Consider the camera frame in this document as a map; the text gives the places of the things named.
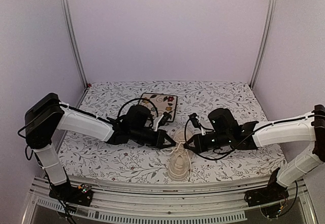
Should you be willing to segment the white lace sneaker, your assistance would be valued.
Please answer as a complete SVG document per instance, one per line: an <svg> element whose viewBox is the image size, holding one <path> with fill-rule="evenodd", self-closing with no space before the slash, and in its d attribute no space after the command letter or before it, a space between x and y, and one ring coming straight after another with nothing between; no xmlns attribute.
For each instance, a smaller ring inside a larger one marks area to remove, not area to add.
<svg viewBox="0 0 325 224"><path fill-rule="evenodd" d="M173 140L176 146L171 152L171 159L168 166L168 176L173 181L183 181L190 178L192 171L190 152L185 149L185 136L191 137L189 131L179 129L175 132Z"/></svg>

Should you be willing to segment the white shoelace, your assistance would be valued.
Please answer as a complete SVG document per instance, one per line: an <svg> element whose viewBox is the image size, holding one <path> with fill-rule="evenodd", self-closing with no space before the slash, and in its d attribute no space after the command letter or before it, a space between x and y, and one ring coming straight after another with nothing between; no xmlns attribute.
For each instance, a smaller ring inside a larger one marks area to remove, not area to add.
<svg viewBox="0 0 325 224"><path fill-rule="evenodd" d="M177 143L175 147L162 149L161 152L170 157L168 165L168 176L173 181L183 181L190 179L192 172L191 157L187 149L184 148L184 141Z"/></svg>

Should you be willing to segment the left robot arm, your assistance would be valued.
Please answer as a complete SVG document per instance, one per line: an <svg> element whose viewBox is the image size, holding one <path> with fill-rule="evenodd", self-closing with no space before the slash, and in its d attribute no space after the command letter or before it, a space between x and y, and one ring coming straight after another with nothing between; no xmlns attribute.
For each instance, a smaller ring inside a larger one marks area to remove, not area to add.
<svg viewBox="0 0 325 224"><path fill-rule="evenodd" d="M126 144L129 140L157 149L176 145L161 129L169 120L169 113L152 116L150 110L140 104L130 106L125 114L121 112L118 111L116 118L102 118L63 103L57 94L49 93L25 113L25 125L17 134L36 155L49 181L56 186L56 193L70 201L76 193L68 184L69 178L52 145L56 131L86 135L111 145Z"/></svg>

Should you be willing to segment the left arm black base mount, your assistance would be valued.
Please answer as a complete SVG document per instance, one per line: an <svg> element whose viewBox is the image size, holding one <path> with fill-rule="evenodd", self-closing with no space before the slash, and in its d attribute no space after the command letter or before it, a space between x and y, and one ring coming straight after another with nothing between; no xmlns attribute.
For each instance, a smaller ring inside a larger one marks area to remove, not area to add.
<svg viewBox="0 0 325 224"><path fill-rule="evenodd" d="M60 185L50 184L49 197L63 203L89 207L92 202L93 194L92 186L85 183L79 186L72 186L69 181Z"/></svg>

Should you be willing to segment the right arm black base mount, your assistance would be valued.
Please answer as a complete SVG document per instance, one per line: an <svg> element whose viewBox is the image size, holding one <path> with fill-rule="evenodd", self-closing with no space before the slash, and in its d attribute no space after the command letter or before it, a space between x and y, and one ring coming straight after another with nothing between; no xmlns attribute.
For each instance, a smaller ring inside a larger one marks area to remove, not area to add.
<svg viewBox="0 0 325 224"><path fill-rule="evenodd" d="M245 192L244 200L249 207L280 201L289 196L287 187L277 183L279 170L280 168L277 168L272 172L267 186Z"/></svg>

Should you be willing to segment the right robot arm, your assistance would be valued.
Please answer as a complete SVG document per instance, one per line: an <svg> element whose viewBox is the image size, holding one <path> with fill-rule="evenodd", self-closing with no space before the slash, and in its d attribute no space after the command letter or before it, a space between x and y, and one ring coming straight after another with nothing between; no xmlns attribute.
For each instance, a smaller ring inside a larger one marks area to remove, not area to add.
<svg viewBox="0 0 325 224"><path fill-rule="evenodd" d="M185 140L185 149L200 156L223 146L235 150L254 150L273 144L308 141L310 144L294 160L275 170L263 198L272 202L295 180L324 163L324 106L311 112L278 121L251 121L238 124L229 109L218 108L209 113L212 131Z"/></svg>

